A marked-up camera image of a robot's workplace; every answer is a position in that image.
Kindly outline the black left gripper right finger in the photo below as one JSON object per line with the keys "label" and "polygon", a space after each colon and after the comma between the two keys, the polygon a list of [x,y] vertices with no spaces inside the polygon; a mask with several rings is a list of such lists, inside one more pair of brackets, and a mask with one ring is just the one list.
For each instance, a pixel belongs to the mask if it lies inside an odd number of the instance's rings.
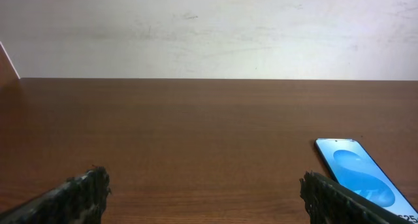
{"label": "black left gripper right finger", "polygon": [[311,224],[410,224],[317,172],[300,179],[300,197]]}

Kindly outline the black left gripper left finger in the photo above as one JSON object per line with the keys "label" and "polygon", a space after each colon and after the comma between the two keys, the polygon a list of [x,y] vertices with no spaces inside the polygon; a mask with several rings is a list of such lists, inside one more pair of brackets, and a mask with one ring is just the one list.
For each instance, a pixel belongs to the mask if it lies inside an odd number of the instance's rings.
{"label": "black left gripper left finger", "polygon": [[110,194],[110,176],[104,167],[66,181],[25,203],[1,213],[4,224],[100,224]]}

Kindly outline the blue Galaxy smartphone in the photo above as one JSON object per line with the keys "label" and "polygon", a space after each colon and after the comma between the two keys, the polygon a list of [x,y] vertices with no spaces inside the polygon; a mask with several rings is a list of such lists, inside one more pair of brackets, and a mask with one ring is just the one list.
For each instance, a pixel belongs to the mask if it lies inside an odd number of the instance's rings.
{"label": "blue Galaxy smartphone", "polygon": [[318,138],[315,141],[333,180],[381,208],[417,223],[417,211],[356,140]]}

